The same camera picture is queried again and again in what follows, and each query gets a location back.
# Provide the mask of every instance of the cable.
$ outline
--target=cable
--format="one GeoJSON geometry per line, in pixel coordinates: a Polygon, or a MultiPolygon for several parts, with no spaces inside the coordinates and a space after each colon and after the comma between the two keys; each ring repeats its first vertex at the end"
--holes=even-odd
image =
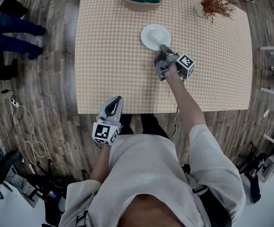
{"type": "MultiPolygon", "coordinates": [[[[272,99],[272,101],[271,101],[271,103],[270,103],[270,105],[269,105],[269,107],[268,107],[268,111],[270,111],[270,107],[271,107],[271,105],[273,104],[273,102],[274,102],[274,98],[272,99]]],[[[262,120],[262,119],[264,119],[264,117],[261,117],[261,118],[259,119],[258,123],[259,123],[260,126],[261,126],[262,137],[264,137],[263,127],[266,126],[266,124],[262,125],[262,123],[261,123],[261,120],[262,120]]],[[[272,136],[273,136],[272,130],[269,130],[269,131],[267,132],[266,135],[269,136],[269,137],[272,137],[272,136]]],[[[262,143],[261,143],[261,148],[260,148],[260,150],[259,150],[259,153],[261,153],[261,151],[262,151],[262,149],[263,149],[263,143],[264,143],[265,140],[266,140],[266,138],[264,137],[264,139],[263,139],[263,141],[262,141],[262,143]]]]}
{"type": "MultiPolygon", "coordinates": [[[[183,79],[182,79],[182,82],[183,82],[183,83],[184,83],[184,81],[185,81],[185,79],[186,79],[186,76],[187,76],[187,75],[185,75],[185,76],[183,77],[183,79]]],[[[178,113],[179,113],[179,108],[178,108],[178,106],[177,106],[176,117],[175,117],[175,121],[174,121],[175,131],[174,131],[173,135],[171,136],[170,140],[172,140],[173,137],[175,136],[175,134],[177,133],[177,118],[178,118],[178,113]]]]}
{"type": "Polygon", "coordinates": [[[32,114],[31,114],[30,110],[29,110],[26,106],[20,105],[20,107],[23,107],[24,109],[26,109],[26,110],[30,113],[30,116],[31,116],[31,119],[32,119],[33,130],[32,130],[32,133],[31,133],[31,141],[26,141],[26,142],[25,142],[25,151],[26,151],[26,154],[27,154],[27,156],[28,156],[30,162],[31,162],[33,165],[36,166],[37,159],[36,159],[36,156],[35,156],[35,155],[37,155],[37,156],[40,157],[40,158],[46,157],[46,155],[47,155],[46,147],[44,146],[43,143],[41,143],[41,142],[39,142],[39,141],[37,141],[37,140],[34,140],[34,141],[33,141],[33,134],[34,134],[35,124],[34,124],[34,120],[33,120],[32,114]],[[36,152],[36,150],[34,149],[34,144],[35,144],[35,143],[39,143],[39,144],[41,144],[41,145],[43,146],[43,149],[44,149],[44,155],[43,155],[43,156],[40,156],[40,155],[36,152]],[[27,152],[27,147],[26,147],[27,144],[29,144],[29,145],[31,146],[31,148],[32,148],[33,157],[34,157],[34,162],[31,160],[31,158],[29,157],[29,154],[28,154],[28,152],[27,152]]]}
{"type": "MultiPolygon", "coordinates": [[[[16,102],[18,102],[19,105],[21,105],[21,103],[20,103],[20,101],[19,101],[19,99],[18,99],[16,93],[15,93],[15,95],[12,95],[12,96],[11,96],[11,100],[15,100],[16,102]]],[[[21,120],[23,119],[23,116],[24,116],[24,109],[23,109],[22,107],[20,107],[19,110],[20,110],[20,109],[21,109],[21,116],[20,116],[20,117],[18,117],[17,111],[15,111],[15,115],[16,115],[16,118],[17,118],[18,121],[21,121],[21,120]]]]}
{"type": "Polygon", "coordinates": [[[14,92],[14,93],[16,94],[15,91],[13,91],[13,90],[8,90],[8,89],[0,91],[0,93],[2,93],[2,94],[8,93],[8,92],[14,92]]]}

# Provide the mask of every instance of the jeans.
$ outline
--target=jeans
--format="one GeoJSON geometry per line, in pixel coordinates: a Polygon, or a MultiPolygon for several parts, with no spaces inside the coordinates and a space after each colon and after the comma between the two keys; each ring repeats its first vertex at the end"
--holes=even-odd
{"type": "Polygon", "coordinates": [[[1,33],[29,33],[32,35],[43,35],[45,29],[35,25],[29,20],[21,20],[18,17],[1,14],[0,22],[0,53],[3,51],[16,52],[19,54],[41,54],[41,48],[35,44],[28,43],[1,33]]]}
{"type": "MultiPolygon", "coordinates": [[[[141,123],[143,127],[143,134],[154,134],[160,135],[165,138],[169,138],[165,131],[159,125],[157,118],[152,113],[141,114],[141,123]]],[[[132,119],[132,114],[123,114],[120,118],[122,129],[119,135],[134,134],[131,127],[129,126],[132,119]]]]}

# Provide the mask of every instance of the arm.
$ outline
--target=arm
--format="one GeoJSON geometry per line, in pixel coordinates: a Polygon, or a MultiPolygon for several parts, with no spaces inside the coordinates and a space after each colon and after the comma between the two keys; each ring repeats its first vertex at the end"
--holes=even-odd
{"type": "Polygon", "coordinates": [[[109,171],[109,159],[110,159],[110,146],[103,146],[101,153],[96,160],[94,169],[91,173],[90,180],[96,180],[101,183],[108,177],[109,171]]]}
{"type": "Polygon", "coordinates": [[[209,187],[235,222],[245,205],[245,193],[239,172],[223,154],[218,142],[207,128],[200,107],[185,89],[175,65],[171,65],[170,70],[164,75],[175,96],[189,135],[190,176],[198,184],[209,187]]]}
{"type": "Polygon", "coordinates": [[[175,96],[184,128],[187,135],[189,135],[190,130],[195,125],[206,124],[204,115],[198,104],[185,89],[185,86],[177,73],[175,64],[171,64],[170,69],[165,72],[164,76],[175,96]]]}

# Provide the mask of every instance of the power strip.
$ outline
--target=power strip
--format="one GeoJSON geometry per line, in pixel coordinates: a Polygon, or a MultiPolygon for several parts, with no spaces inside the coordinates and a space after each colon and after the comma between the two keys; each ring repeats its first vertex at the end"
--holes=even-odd
{"type": "Polygon", "coordinates": [[[14,99],[11,99],[11,103],[15,108],[19,108],[19,103],[15,101],[14,99]]]}

